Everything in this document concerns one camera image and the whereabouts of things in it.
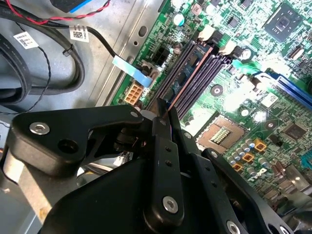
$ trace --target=ram slot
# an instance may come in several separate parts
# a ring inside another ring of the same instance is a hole
[[[182,55],[178,58],[175,65],[173,66],[169,74],[166,76],[164,81],[161,83],[160,87],[158,88],[157,92],[154,94],[153,98],[150,100],[146,109],[151,108],[156,98],[163,98],[168,93],[170,87],[172,86],[176,78],[179,76],[182,69],[185,67],[185,65],[189,61],[189,59],[192,57],[196,47],[197,47],[197,44],[193,40],[188,44],[187,48],[183,51]]]
[[[195,104],[198,98],[204,93],[209,84],[214,80],[217,74],[228,64],[231,64],[232,59],[222,55],[211,55],[200,68],[200,71],[191,84],[186,88],[183,95],[176,103],[176,108],[179,118],[182,118],[189,109]]]

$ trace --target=cable label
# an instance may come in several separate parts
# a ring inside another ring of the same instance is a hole
[[[85,26],[69,26],[69,34],[71,40],[89,42],[89,32]]]
[[[31,37],[28,32],[22,32],[13,36],[23,47],[28,50],[31,48],[39,47],[37,42]]]

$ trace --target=integrated circuit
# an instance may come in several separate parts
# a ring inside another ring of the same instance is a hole
[[[307,130],[295,123],[292,123],[283,130],[283,133],[293,140],[298,140],[303,137],[305,133],[307,133]]]
[[[219,113],[211,124],[199,135],[197,142],[205,148],[213,148],[220,154],[231,148],[245,135],[240,125],[230,121]]]
[[[283,3],[264,25],[264,30],[278,42],[283,42],[299,26],[302,17]]]
[[[238,20],[235,17],[231,17],[228,25],[231,26],[232,28],[236,28],[238,25]]]

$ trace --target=metal panel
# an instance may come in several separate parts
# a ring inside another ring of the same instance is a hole
[[[11,3],[43,18],[66,15],[53,7],[48,0],[11,0]],[[151,28],[158,15],[157,10],[161,3],[162,0],[111,0],[109,8],[103,12],[91,18],[69,22],[69,24],[88,25],[97,29],[124,59],[128,57],[134,58],[139,51],[140,45],[145,40],[140,38],[137,32],[142,25],[147,26],[148,29]],[[74,15],[91,12],[102,5],[103,0],[92,0],[89,4],[75,12]],[[33,74],[33,84],[45,84],[48,71],[41,51],[36,48],[24,50],[15,41],[13,35],[21,31],[14,22],[0,19],[0,30],[25,58]],[[26,30],[48,54],[52,67],[52,83],[66,84],[68,77],[71,77],[74,72],[73,61],[70,58],[66,58],[62,54],[62,48],[45,35],[30,28],[26,28]],[[62,30],[62,33],[69,38],[68,30]],[[139,43],[138,46],[134,46],[135,40]],[[93,36],[90,36],[90,43],[75,41],[72,41],[72,43],[77,48],[85,65],[85,83],[72,93],[44,97],[34,111],[99,106],[108,103],[106,102],[106,99],[109,98],[108,93],[113,88],[114,83],[119,81],[117,78],[119,71],[117,69],[115,69],[116,73],[110,73],[113,68],[111,56]],[[11,68],[1,57],[0,76],[0,87],[14,87],[18,85]],[[37,99],[38,96],[28,96],[26,100],[15,106],[15,109],[19,111],[25,110],[32,106]]]

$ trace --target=blue expansion slot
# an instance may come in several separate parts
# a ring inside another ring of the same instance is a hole
[[[301,156],[301,165],[312,170],[312,150]]]
[[[299,89],[294,83],[287,80],[281,74],[267,74],[263,72],[257,73],[255,76],[259,75],[260,77],[270,78],[276,80],[275,85],[281,90],[285,91],[288,95],[293,97],[303,106],[312,111],[312,96],[306,93],[305,91]]]

